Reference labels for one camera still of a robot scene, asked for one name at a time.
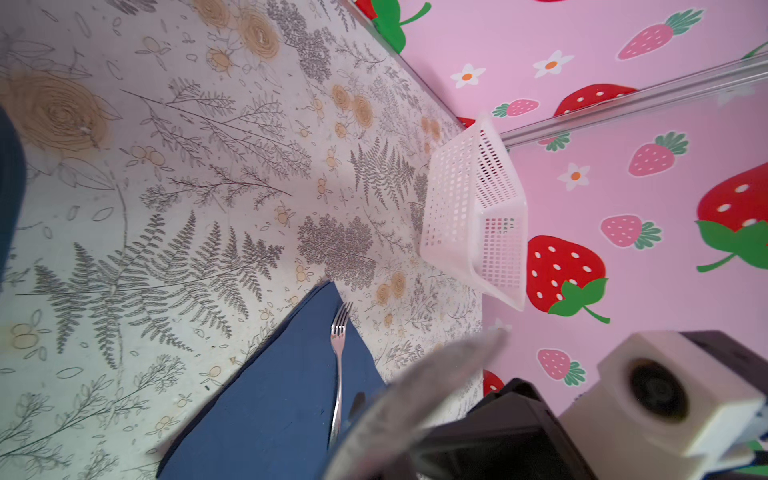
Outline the silver knife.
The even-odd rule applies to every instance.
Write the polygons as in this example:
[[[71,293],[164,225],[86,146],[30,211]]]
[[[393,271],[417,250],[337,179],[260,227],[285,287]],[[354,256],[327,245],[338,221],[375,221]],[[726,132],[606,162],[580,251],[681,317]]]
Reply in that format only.
[[[451,343],[411,365],[331,450],[323,479],[374,479],[426,437],[424,423],[503,349],[505,330]]]

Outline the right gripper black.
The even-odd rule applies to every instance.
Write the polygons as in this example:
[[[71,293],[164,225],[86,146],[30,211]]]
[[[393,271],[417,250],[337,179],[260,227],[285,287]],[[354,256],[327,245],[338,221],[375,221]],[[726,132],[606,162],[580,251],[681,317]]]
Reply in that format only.
[[[592,479],[594,473],[535,386],[515,378],[461,420],[413,447],[431,479]]]

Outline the silver fork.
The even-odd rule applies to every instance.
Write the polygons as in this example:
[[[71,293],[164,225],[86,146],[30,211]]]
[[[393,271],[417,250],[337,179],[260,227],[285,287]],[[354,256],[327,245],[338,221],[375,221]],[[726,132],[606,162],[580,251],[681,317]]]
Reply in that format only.
[[[336,360],[336,389],[331,427],[328,438],[328,449],[331,449],[340,434],[342,422],[343,397],[343,352],[346,343],[347,325],[353,307],[352,302],[343,303],[331,324],[330,343]]]

